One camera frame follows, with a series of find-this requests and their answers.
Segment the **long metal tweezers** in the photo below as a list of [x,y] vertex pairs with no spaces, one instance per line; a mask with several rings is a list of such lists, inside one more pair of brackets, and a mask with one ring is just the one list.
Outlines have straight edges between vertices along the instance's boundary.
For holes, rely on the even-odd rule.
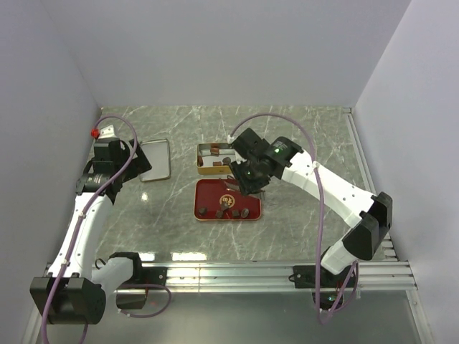
[[255,190],[254,188],[250,187],[245,187],[242,185],[239,185],[238,183],[235,182],[235,180],[224,180],[223,184],[227,189],[230,191],[235,191],[239,194],[241,194],[244,197],[253,197],[259,200],[264,200],[265,199],[265,191],[264,190]]

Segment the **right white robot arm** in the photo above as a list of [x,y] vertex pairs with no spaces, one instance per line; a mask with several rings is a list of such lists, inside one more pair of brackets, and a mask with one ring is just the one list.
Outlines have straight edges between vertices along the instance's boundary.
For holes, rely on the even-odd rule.
[[286,137],[269,143],[248,128],[228,141],[237,154],[230,169],[242,195],[258,193],[276,177],[322,201],[349,226],[321,256],[316,268],[320,284],[331,286],[356,260],[374,257],[392,226],[391,196],[385,192],[373,194],[349,183]]

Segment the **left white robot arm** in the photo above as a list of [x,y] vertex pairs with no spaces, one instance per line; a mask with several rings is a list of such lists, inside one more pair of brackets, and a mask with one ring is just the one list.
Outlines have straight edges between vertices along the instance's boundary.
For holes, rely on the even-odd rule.
[[45,276],[35,277],[30,293],[42,324],[94,325],[107,298],[124,284],[138,287],[144,279],[134,252],[112,254],[93,269],[98,239],[123,184],[151,169],[136,139],[121,140],[112,125],[93,129],[94,156],[76,184],[75,207],[65,239]]

